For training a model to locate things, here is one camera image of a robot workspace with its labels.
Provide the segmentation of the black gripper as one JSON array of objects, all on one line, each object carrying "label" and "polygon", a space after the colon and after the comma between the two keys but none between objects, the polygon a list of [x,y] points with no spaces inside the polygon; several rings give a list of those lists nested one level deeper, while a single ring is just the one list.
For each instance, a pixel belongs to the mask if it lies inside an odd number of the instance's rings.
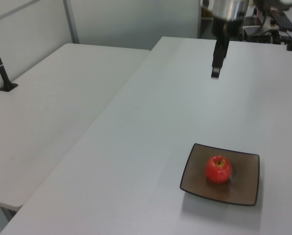
[{"label": "black gripper", "polygon": [[211,32],[216,38],[213,52],[211,77],[219,78],[224,59],[227,55],[229,39],[237,38],[240,34],[243,20],[223,20],[213,17]]}]

